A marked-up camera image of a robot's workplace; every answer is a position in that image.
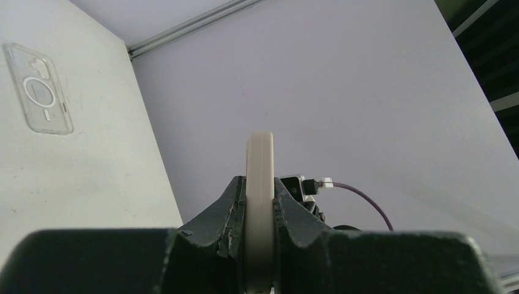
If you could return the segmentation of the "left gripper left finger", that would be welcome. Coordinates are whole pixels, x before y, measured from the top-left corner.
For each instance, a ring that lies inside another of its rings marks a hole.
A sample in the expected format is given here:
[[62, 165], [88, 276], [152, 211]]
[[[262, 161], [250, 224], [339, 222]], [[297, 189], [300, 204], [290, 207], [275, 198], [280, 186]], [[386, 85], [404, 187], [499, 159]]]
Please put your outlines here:
[[1, 271], [2, 293], [244, 293], [245, 184], [179, 228], [40, 230]]

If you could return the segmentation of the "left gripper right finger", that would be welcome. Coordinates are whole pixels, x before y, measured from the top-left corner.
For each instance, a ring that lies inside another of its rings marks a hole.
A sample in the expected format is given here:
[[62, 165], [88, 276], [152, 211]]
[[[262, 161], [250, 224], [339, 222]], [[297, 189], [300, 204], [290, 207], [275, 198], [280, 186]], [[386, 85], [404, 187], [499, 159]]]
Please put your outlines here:
[[275, 179], [276, 293], [500, 293], [476, 242], [453, 232], [335, 230]]

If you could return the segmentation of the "clear phone case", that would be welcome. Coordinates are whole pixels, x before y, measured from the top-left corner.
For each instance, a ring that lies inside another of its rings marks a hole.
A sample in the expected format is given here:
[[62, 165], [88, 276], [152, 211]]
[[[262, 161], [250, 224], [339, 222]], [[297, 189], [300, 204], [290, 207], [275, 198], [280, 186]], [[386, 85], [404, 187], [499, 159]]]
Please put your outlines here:
[[18, 43], [4, 43], [2, 48], [29, 128], [40, 134], [72, 134], [74, 126], [52, 60]]

